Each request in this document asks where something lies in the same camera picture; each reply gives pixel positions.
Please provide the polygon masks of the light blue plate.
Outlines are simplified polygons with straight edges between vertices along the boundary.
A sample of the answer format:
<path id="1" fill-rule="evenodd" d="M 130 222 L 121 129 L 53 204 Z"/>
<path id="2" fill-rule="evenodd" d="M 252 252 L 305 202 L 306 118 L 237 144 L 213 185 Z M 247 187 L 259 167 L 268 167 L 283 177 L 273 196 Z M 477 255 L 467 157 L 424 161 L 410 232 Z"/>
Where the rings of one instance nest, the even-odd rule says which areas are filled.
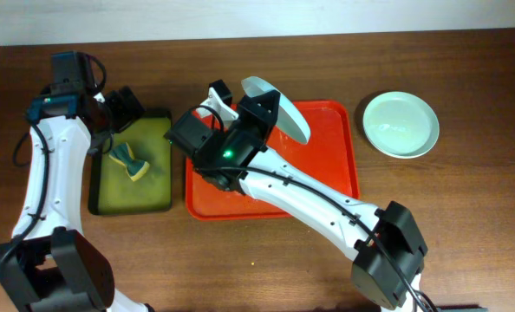
<path id="1" fill-rule="evenodd" d="M 241 81 L 242 88 L 246 95 L 256 97 L 277 88 L 266 80 L 249 76 Z M 296 106 L 283 94 L 280 93 L 279 111 L 277 116 L 277 128 L 287 134 L 296 142 L 307 145 L 310 140 L 310 126 Z"/>

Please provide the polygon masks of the yellow green sponge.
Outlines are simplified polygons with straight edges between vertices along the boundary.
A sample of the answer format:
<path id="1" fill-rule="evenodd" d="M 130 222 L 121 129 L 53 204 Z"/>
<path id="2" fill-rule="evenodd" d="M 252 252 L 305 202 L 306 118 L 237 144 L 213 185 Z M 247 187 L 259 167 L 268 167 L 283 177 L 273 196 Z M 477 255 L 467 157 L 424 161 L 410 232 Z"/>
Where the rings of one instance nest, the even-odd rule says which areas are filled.
<path id="1" fill-rule="evenodd" d="M 141 179 L 149 170 L 150 164 L 142 159 L 137 159 L 127 142 L 121 143 L 111 149 L 109 158 L 123 166 L 127 176 L 133 181 Z"/>

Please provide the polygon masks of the green plate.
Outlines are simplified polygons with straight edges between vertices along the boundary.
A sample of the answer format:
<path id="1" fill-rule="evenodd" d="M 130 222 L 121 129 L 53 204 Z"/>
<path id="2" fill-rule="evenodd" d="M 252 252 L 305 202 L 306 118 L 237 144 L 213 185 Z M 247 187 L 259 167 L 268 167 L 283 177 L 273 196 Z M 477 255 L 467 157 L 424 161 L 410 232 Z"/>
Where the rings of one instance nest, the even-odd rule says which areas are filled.
<path id="1" fill-rule="evenodd" d="M 428 153 L 440 136 L 434 110 L 420 97 L 401 91 L 375 96 L 365 107 L 362 127 L 373 147 L 397 159 Z"/>

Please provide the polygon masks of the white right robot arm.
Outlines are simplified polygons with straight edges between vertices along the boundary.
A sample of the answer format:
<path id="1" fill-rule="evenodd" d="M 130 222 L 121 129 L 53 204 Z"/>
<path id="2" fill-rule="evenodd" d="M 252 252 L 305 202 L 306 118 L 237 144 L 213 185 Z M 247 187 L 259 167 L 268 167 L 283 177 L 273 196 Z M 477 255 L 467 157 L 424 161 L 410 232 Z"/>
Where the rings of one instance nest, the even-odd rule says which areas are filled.
<path id="1" fill-rule="evenodd" d="M 411 211 L 394 201 L 381 209 L 344 195 L 298 170 L 267 145 L 273 127 L 301 143 L 310 139 L 305 118 L 266 81 L 245 79 L 245 95 L 231 107 L 223 81 L 189 114 L 212 115 L 190 153 L 194 170 L 221 191 L 239 192 L 276 206 L 326 237 L 352 263 L 351 281 L 384 311 L 434 311 L 419 289 L 427 244 Z"/>

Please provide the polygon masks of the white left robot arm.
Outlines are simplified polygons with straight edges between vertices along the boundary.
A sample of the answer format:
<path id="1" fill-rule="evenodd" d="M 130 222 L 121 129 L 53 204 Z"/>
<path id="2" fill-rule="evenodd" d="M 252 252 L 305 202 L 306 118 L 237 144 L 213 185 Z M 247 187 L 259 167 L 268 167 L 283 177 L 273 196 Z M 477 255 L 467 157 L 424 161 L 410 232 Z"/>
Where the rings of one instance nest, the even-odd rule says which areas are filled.
<path id="1" fill-rule="evenodd" d="M 44 94 L 30 104 L 32 155 L 22 212 L 0 244 L 0 284 L 19 311 L 149 311 L 122 294 L 84 237 L 81 183 L 90 149 L 145 112 L 132 90 Z"/>

